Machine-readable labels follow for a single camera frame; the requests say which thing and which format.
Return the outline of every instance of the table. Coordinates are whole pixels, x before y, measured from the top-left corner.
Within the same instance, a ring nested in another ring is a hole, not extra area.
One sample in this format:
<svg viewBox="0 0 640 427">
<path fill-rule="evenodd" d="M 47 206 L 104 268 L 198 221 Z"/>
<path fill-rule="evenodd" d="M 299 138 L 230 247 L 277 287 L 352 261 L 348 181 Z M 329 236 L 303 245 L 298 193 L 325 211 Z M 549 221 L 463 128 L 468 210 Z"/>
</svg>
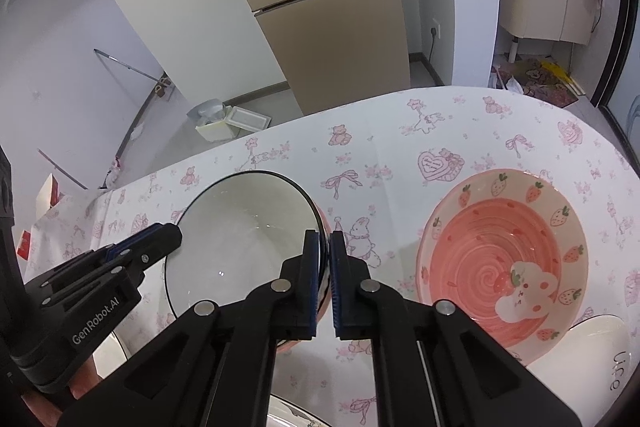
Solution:
<svg viewBox="0 0 640 427">
<path fill-rule="evenodd" d="M 578 317 L 624 319 L 635 367 L 640 180 L 612 144 L 569 112 L 501 90 L 388 94 L 236 140 L 97 199 L 63 198 L 34 226 L 28 278 L 150 223 L 176 222 L 223 176 L 266 169 L 300 184 L 333 227 L 357 238 L 353 254 L 367 259 L 373 278 L 416 298 L 415 255 L 431 212 L 457 183 L 493 168 L 532 172 L 574 206 L 590 263 Z M 161 263 L 146 272 L 142 302 L 116 330 L 132 351 L 174 320 L 162 278 Z M 272 392 L 331 425 L 375 425 L 370 344 L 338 341 L 330 315 L 317 338 L 278 355 Z"/>
</svg>

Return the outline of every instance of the wall baseboard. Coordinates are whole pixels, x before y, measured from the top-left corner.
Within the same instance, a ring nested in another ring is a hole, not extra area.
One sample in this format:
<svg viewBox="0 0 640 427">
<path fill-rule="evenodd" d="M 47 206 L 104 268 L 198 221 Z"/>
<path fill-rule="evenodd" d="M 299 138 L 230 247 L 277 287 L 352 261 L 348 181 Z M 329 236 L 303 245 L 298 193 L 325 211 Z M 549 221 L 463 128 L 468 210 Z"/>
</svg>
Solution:
<svg viewBox="0 0 640 427">
<path fill-rule="evenodd" d="M 229 100 L 225 100 L 225 105 L 240 105 L 241 103 L 251 102 L 258 98 L 262 98 L 264 96 L 269 96 L 270 94 L 275 94 L 277 92 L 286 91 L 289 89 L 288 82 L 279 82 L 277 84 L 273 84 L 267 87 L 261 87 L 260 89 L 256 89 L 255 91 L 251 91 L 245 94 L 241 94 L 240 96 L 236 96 L 235 98 L 231 98 Z"/>
<path fill-rule="evenodd" d="M 431 63 L 427 60 L 424 53 L 409 53 L 409 62 L 421 62 L 425 69 L 429 71 L 429 74 L 436 86 L 444 86 L 444 82 L 440 78 L 440 75 L 436 72 L 433 66 L 431 66 Z"/>
</svg>

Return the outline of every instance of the pink swirl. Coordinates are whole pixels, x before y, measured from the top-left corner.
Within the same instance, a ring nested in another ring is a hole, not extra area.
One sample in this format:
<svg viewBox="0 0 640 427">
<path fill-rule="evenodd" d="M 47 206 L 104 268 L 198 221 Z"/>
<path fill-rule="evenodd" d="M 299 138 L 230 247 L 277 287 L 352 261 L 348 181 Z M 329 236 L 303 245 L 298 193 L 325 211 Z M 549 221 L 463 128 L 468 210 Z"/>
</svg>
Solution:
<svg viewBox="0 0 640 427">
<path fill-rule="evenodd" d="M 560 279 L 560 253 L 546 222 L 526 204 L 506 198 L 472 204 L 449 221 L 433 250 L 431 299 L 457 303 L 503 347 L 513 346 L 545 320 L 510 324 L 495 311 L 516 261 L 536 263 Z M 513 286 L 506 291 L 512 293 Z"/>
</svg>

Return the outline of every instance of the bow print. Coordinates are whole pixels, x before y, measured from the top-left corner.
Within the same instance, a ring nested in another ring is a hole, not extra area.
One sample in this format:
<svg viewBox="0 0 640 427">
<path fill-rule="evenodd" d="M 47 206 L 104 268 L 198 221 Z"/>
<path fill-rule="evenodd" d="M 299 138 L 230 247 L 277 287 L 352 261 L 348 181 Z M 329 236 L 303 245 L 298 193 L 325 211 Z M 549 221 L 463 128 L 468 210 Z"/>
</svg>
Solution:
<svg viewBox="0 0 640 427">
<path fill-rule="evenodd" d="M 342 178 L 347 179 L 354 185 L 358 187 L 362 187 L 362 183 L 358 181 L 358 173 L 353 169 L 349 169 L 348 171 L 343 172 L 339 176 L 334 176 L 333 178 L 329 178 L 327 181 L 322 183 L 322 187 L 324 188 L 333 188 L 335 190 L 334 200 L 337 200 L 340 196 L 338 194 L 338 188 L 340 187 L 340 181 Z"/>
<path fill-rule="evenodd" d="M 505 142 L 507 149 L 509 150 L 514 149 L 518 158 L 521 158 L 520 153 L 518 152 L 518 147 L 517 147 L 518 143 L 522 143 L 527 150 L 533 149 L 533 145 L 530 142 L 528 142 L 527 139 L 522 134 L 517 134 L 512 139 L 507 140 L 507 142 Z"/>
<path fill-rule="evenodd" d="M 367 423 L 367 412 L 369 412 L 369 407 L 375 401 L 376 401 L 376 397 L 374 396 L 373 398 L 369 398 L 369 399 L 363 398 L 363 399 L 354 400 L 353 402 L 351 402 L 351 406 L 349 407 L 351 412 L 362 413 L 362 420 L 360 420 L 360 425 L 364 425 L 365 423 Z"/>
</svg>

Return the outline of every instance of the bunny print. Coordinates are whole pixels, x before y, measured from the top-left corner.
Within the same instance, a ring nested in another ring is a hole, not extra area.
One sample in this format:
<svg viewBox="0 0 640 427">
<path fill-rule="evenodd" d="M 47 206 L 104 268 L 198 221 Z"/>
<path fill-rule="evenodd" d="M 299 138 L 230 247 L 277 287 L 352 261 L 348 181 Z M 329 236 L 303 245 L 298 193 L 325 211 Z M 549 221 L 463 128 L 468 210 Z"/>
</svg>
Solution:
<svg viewBox="0 0 640 427">
<path fill-rule="evenodd" d="M 334 218 L 335 230 L 342 230 L 340 217 Z M 349 232 L 344 232 L 344 240 L 347 247 L 347 254 L 358 259 L 364 259 L 372 268 L 377 268 L 382 264 L 380 256 L 373 250 L 375 243 L 369 237 L 369 217 L 358 219 Z"/>
</svg>

